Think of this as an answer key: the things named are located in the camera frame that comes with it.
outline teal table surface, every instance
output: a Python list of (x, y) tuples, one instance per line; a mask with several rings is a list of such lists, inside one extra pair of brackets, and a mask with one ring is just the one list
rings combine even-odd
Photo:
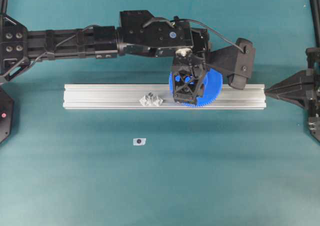
[[(202, 21), (256, 47), (251, 84), (307, 67), (309, 0), (9, 0), (29, 30), (117, 26), (119, 11)], [(213, 47), (227, 46), (211, 35)], [(65, 110), (64, 84), (167, 83), (171, 58), (45, 61), (4, 85), (1, 226), (318, 226), (320, 144), (299, 107)], [(133, 138), (146, 138), (133, 146)]]

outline black bracket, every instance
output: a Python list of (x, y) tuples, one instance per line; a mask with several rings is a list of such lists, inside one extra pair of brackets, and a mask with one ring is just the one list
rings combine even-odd
[(306, 55), (308, 69), (266, 89), (265, 95), (307, 110), (308, 129), (320, 141), (320, 75), (315, 70), (315, 64), (320, 62), (320, 48), (307, 48)]
[(0, 143), (11, 133), (14, 101), (0, 87)]

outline screw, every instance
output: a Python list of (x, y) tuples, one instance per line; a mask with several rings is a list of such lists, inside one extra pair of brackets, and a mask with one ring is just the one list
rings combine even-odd
[(15, 36), (17, 39), (21, 39), (23, 35), (22, 35), (22, 33), (17, 32)]
[(169, 33), (170, 38), (175, 39), (177, 37), (177, 34), (175, 32)]
[(12, 33), (8, 32), (5, 34), (5, 37), (9, 40), (9, 39), (12, 39), (13, 35)]
[(16, 49), (17, 51), (22, 51), (24, 48), (23, 48), (21, 45), (18, 45), (17, 47), (15, 47), (15, 49)]
[(13, 49), (14, 49), (14, 48), (11, 47), (11, 46), (7, 46), (7, 47), (5, 48), (5, 50), (6, 50), (7, 52), (9, 52), (9, 53), (10, 53)]

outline small black object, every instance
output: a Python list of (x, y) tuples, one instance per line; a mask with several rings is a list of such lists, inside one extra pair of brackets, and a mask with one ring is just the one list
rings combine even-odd
[(14, 101), (0, 87), (0, 143), (11, 133)]

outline black cable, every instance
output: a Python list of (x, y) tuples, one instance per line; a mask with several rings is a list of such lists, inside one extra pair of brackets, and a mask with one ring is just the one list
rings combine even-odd
[[(93, 28), (94, 26), (98, 26), (98, 25), (95, 25), (95, 24), (89, 25), (89, 26), (85, 27), (84, 29), (82, 29), (82, 32), (84, 32), (84, 31), (86, 31), (86, 30), (88, 30), (88, 29), (91, 29), (91, 28)], [(57, 47), (63, 45), (64, 43), (72, 40), (72, 39), (75, 38), (75, 37), (76, 37), (76, 34), (74, 34), (74, 35), (72, 35), (72, 36), (70, 36), (70, 37), (62, 40), (61, 42), (57, 43), (57, 44), (54, 46), (54, 50), (56, 50)], [(28, 69), (32, 68), (32, 67), (36, 64), (36, 62), (38, 62), (38, 60), (40, 60), (40, 59), (41, 59), (43, 56), (45, 56), (46, 54), (47, 54), (47, 52), (45, 51), (45, 52), (43, 52), (42, 54), (40, 54), (38, 57), (36, 57), (35, 60), (33, 60), (33, 62), (30, 64), (30, 66), (28, 67)]]
[(220, 37), (223, 41), (227, 42), (228, 44), (231, 44), (233, 46), (235, 46), (238, 50), (240, 50), (243, 54), (245, 53), (245, 51), (239, 47), (238, 45), (236, 45), (234, 42), (230, 41), (229, 39), (227, 39), (226, 37), (224, 37), (221, 33), (215, 31), (213, 28), (205, 25), (204, 23), (194, 20), (194, 19), (188, 19), (188, 18), (179, 18), (178, 20), (171, 20), (170, 22), (176, 22), (176, 21), (187, 21), (187, 22), (191, 22), (191, 23), (195, 23), (198, 25), (201, 25), (202, 27), (210, 30), (211, 32), (213, 32), (215, 35), (217, 35), (218, 37)]

